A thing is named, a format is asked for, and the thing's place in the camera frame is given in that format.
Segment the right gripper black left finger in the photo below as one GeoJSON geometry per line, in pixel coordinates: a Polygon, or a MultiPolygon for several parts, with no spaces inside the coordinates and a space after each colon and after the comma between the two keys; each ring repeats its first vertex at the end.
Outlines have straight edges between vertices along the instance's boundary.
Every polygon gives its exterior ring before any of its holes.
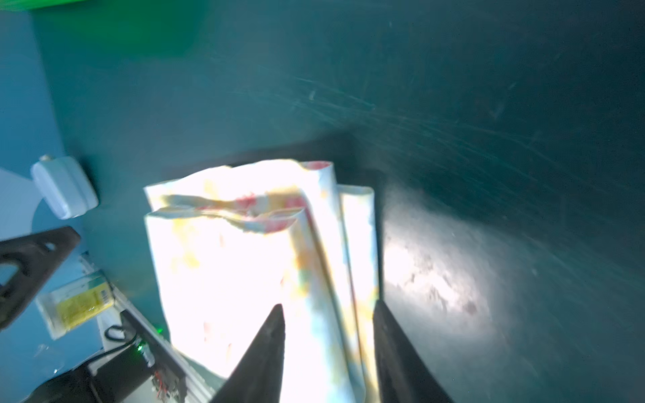
{"type": "Polygon", "coordinates": [[[278,403],[282,391],[285,343],[283,307],[276,304],[211,402],[278,403]]]}

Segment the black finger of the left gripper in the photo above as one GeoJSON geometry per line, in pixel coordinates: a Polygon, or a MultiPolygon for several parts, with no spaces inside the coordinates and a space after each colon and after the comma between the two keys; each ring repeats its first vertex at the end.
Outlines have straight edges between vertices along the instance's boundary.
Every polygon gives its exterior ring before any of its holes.
{"type": "Polygon", "coordinates": [[[17,268],[1,285],[1,329],[15,322],[80,242],[80,234],[72,227],[1,242],[1,262],[17,268]]]}

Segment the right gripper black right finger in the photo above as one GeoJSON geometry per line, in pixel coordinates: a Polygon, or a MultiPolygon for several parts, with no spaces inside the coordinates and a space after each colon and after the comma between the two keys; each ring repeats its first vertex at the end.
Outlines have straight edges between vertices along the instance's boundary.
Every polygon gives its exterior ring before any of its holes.
{"type": "Polygon", "coordinates": [[[382,300],[373,315],[376,370],[381,402],[450,403],[452,399],[418,356],[382,300]]]}

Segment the pastel floral skirt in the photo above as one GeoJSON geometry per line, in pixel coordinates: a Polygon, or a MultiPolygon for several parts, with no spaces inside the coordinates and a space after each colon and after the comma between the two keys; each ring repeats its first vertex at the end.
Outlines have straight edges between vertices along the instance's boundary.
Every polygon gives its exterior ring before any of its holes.
{"type": "Polygon", "coordinates": [[[171,344],[228,379],[272,308],[282,402],[377,402],[375,193],[328,161],[219,166],[144,188],[171,344]]]}

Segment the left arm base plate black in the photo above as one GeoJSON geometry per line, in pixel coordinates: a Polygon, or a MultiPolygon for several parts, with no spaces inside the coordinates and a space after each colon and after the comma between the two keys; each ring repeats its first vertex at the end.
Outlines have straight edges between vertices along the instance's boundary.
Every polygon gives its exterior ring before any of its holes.
{"type": "Polygon", "coordinates": [[[27,402],[124,402],[139,387],[152,383],[151,369],[136,346],[117,353],[97,369],[82,364],[45,381],[25,399],[27,402]]]}

